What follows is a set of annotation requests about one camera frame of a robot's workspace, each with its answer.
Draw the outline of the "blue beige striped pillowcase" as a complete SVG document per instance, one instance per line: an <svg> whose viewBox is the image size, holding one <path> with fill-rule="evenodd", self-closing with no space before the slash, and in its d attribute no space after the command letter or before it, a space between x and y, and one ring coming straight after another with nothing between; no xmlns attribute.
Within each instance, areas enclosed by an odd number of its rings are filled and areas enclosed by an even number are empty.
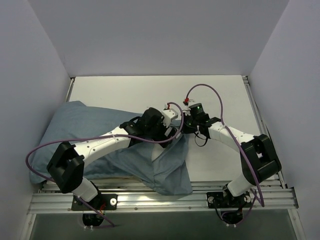
<svg viewBox="0 0 320 240"><path fill-rule="evenodd" d="M81 145L78 154L83 156L97 151L92 143L110 142L118 146L119 136L115 129L136 116L134 112L86 106L81 101L63 104L53 115L40 141L42 147L29 160L32 167L30 182L39 184L51 176L47 165L61 141ZM181 134L156 158L153 157L154 149L155 144L143 141L113 151L86 164L83 176L88 180L135 177L161 195L191 194L193 189L186 165L188 136Z"/></svg>

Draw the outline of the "white pillow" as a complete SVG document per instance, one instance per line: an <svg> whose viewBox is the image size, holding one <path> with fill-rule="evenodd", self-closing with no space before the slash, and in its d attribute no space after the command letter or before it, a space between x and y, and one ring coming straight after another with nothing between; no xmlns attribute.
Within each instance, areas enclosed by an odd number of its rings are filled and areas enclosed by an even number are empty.
<svg viewBox="0 0 320 240"><path fill-rule="evenodd" d="M164 148L162 148L159 144L155 144L151 153L151 161L153 162L156 160L163 153L163 151Z"/></svg>

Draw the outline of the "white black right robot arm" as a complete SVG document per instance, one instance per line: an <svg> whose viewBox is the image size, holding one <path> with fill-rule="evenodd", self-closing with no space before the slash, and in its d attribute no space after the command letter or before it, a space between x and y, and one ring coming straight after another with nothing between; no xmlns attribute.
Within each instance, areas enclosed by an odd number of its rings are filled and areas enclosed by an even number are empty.
<svg viewBox="0 0 320 240"><path fill-rule="evenodd" d="M223 124L218 117L209 117L201 103L187 106L183 113L184 134L201 134L208 140L218 141L240 154L241 174L225 187L223 203L234 206L240 196L282 170L271 139L265 135L253 135Z"/></svg>

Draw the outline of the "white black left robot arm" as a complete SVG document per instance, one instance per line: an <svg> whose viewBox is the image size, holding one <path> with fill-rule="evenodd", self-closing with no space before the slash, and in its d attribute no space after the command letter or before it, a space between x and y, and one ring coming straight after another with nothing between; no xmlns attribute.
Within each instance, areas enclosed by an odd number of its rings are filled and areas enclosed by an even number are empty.
<svg viewBox="0 0 320 240"><path fill-rule="evenodd" d="M75 144L64 141L58 145L46 169L63 194L81 197L88 209L95 210L100 206L101 197L95 185L84 177L85 168L103 156L142 142L166 148L179 134L171 126L178 116L178 112L169 107L161 111L150 107L142 116L95 139Z"/></svg>

